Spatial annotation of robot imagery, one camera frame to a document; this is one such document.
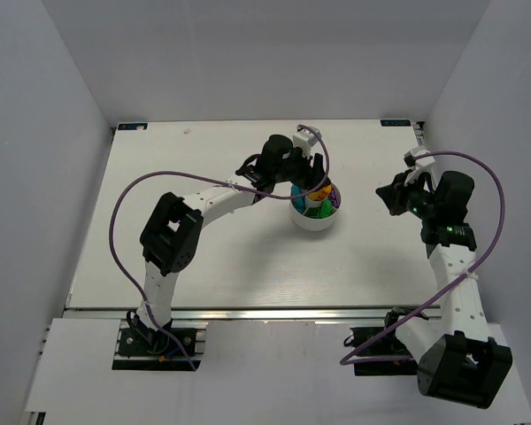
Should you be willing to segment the purple long lego brick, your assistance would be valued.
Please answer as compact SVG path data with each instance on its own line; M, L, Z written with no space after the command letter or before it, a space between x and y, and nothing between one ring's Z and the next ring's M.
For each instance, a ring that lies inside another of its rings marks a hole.
M338 188L335 185L332 186L328 199L330 200L332 206L335 209L340 208L340 194L339 194Z

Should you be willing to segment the teal long lego brick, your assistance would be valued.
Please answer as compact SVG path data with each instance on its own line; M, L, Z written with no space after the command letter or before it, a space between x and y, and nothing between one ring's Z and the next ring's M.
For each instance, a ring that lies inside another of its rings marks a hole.
M292 185L290 195L292 197L291 202L294 208L300 213L303 213L305 210L305 201L304 197L302 197L302 191L296 185Z

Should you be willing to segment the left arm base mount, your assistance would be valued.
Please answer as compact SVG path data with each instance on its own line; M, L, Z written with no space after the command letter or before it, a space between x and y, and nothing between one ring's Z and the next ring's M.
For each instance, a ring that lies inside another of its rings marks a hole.
M195 368L183 355L173 339L163 335L150 347L128 325L122 324L112 360L115 371L194 372L204 353L206 330L201 328L172 328L191 358Z

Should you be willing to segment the green square lego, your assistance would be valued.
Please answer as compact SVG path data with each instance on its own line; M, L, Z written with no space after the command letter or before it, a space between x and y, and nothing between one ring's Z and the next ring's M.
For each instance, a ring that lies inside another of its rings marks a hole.
M333 209L332 202L329 199L326 199L319 209L319 217L321 219L329 217L333 213Z

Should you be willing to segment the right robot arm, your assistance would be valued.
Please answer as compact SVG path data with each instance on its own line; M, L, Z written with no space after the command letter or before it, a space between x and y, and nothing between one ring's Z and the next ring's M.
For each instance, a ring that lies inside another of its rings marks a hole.
M393 216L412 213L420 219L421 240L433 269L441 321L424 313L393 331L417 364L419 392L467 406L491 406L512 367L512 352L496 342L485 318L478 279L474 232L466 223L473 179L447 171L435 189L426 189L428 173L410 181L407 173L376 190Z

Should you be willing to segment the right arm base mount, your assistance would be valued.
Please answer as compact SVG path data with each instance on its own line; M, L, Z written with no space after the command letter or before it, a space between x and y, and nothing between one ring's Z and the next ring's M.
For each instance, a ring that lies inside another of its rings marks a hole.
M347 348L359 347L412 310L414 308L396 306L386 313L382 327L351 328L351 334L343 340L343 346ZM406 357L409 354L406 346L396 339L395 332L386 335L362 352L364 357ZM375 361L354 365L355 376L415 376L416 374L417 363L413 359Z

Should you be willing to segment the yellow long lego brick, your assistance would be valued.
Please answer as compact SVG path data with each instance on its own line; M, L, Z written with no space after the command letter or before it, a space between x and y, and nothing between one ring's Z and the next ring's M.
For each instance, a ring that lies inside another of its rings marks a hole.
M314 202L322 202L329 197L332 191L332 186L327 185L317 191L314 191L308 195L308 198Z

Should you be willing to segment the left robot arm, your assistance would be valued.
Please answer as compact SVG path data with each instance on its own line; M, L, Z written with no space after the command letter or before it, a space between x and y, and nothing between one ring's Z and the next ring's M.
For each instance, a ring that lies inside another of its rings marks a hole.
M169 327L171 303L179 273L194 259L204 227L238 209L274 198L276 185L289 182L299 192L291 196L313 198L330 186L327 152L312 154L323 144L318 129L300 125L292 137L271 135L262 151L247 158L224 181L185 197L172 192L156 204L141 235L145 259L144 295L130 323L146 342L152 343Z

